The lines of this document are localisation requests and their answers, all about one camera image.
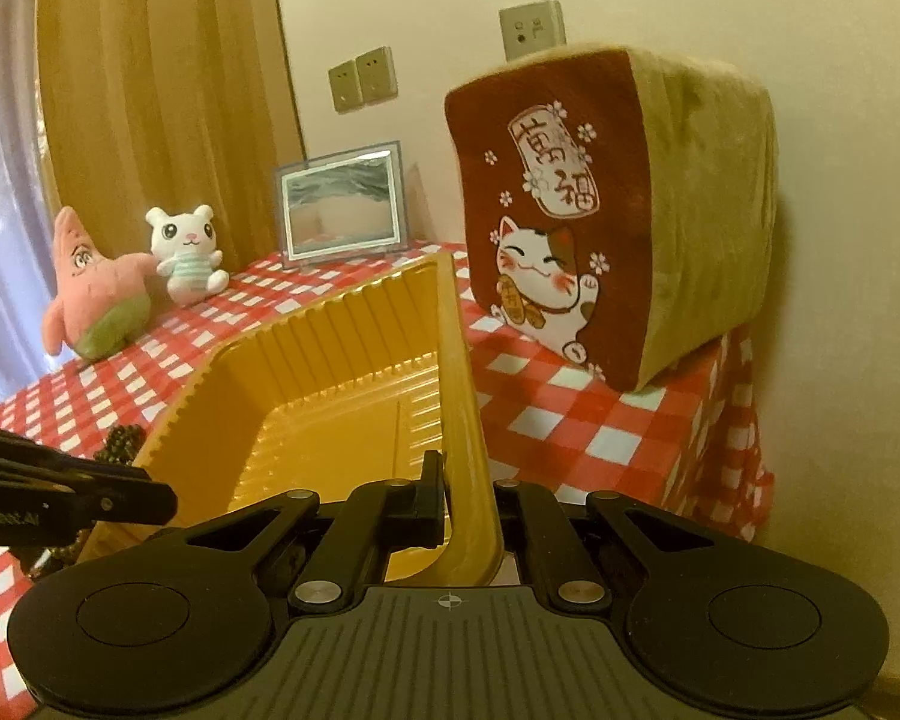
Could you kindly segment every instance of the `green pants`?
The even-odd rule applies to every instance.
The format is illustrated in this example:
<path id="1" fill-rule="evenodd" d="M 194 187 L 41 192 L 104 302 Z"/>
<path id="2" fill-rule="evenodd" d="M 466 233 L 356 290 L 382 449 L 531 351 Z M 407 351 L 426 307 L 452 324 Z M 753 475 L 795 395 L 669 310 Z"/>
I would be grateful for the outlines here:
<path id="1" fill-rule="evenodd" d="M 151 312 L 149 295 L 143 293 L 117 303 L 93 323 L 74 346 L 74 352 L 90 362 L 119 352 L 143 333 Z"/>

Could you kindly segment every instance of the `white wall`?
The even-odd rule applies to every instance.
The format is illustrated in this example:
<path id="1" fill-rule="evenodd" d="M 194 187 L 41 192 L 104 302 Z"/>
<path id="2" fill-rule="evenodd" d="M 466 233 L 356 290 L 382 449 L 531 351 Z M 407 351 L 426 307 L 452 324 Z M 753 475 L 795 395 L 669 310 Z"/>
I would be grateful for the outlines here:
<path id="1" fill-rule="evenodd" d="M 403 141 L 418 230 L 461 240 L 444 94 L 503 61 L 533 0 L 281 0 L 308 152 Z M 758 327 L 769 544 L 873 592 L 900 677 L 900 0 L 561 0 L 567 36 L 680 50 L 762 77 L 783 194 Z M 326 71 L 390 45 L 400 95 L 334 112 Z M 420 188 L 427 202 L 421 202 Z"/>

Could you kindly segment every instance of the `red and white checkered tablecloth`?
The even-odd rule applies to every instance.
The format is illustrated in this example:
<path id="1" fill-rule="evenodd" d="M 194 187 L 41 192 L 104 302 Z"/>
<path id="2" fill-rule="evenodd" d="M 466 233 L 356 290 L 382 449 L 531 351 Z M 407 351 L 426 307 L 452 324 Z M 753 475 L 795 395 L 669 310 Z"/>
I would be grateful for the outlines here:
<path id="1" fill-rule="evenodd" d="M 750 539 L 770 510 L 773 475 L 760 460 L 746 328 L 688 355 L 648 388 L 612 391 L 589 373 L 488 316 L 473 302 L 466 251 L 418 245 L 399 257 L 287 272 L 272 257 L 230 288 L 179 309 L 117 355 L 74 361 L 0 404 L 0 427 L 88 457 L 118 423 L 153 423 L 218 341 L 445 248 L 457 263 L 491 475 L 517 477 L 581 502 L 613 488 Z M 7 651 L 7 619 L 28 588 L 0 548 L 0 720 L 34 707 Z"/>

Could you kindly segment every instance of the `stuffed animal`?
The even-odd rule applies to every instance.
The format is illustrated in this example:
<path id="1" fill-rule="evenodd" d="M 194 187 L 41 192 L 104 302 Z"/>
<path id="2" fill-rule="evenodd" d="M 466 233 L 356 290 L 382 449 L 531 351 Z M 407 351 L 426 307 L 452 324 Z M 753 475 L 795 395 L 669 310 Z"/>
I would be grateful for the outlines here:
<path id="1" fill-rule="evenodd" d="M 217 233 L 210 220 L 213 209 L 202 205 L 192 214 L 167 214 L 162 208 L 146 212 L 154 228 L 151 251 L 160 261 L 156 271 L 167 277 L 167 293 L 178 306 L 199 303 L 226 289 L 230 275 L 216 268 L 223 260 Z"/>
<path id="2" fill-rule="evenodd" d="M 48 354 L 58 355 L 66 341 L 84 360 L 103 360 L 143 332 L 151 312 L 144 277 L 156 272 L 154 256 L 107 259 L 68 206 L 53 223 L 53 269 L 56 298 L 41 327 Z"/>

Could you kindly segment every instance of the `wall outlet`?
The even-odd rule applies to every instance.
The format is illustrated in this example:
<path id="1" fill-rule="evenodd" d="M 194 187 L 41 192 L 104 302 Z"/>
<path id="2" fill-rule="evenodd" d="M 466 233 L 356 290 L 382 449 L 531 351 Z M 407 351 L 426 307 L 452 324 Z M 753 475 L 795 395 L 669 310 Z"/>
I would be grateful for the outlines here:
<path id="1" fill-rule="evenodd" d="M 506 61 L 567 42 L 563 11 L 557 0 L 531 2 L 500 11 Z"/>
<path id="2" fill-rule="evenodd" d="M 396 97 L 394 57 L 389 46 L 362 53 L 356 62 L 364 103 L 376 103 L 377 100 Z"/>
<path id="3" fill-rule="evenodd" d="M 346 111 L 360 108 L 364 104 L 356 62 L 351 59 L 344 62 L 343 65 L 331 68 L 329 76 L 333 107 L 337 110 L 337 113 L 346 113 Z"/>

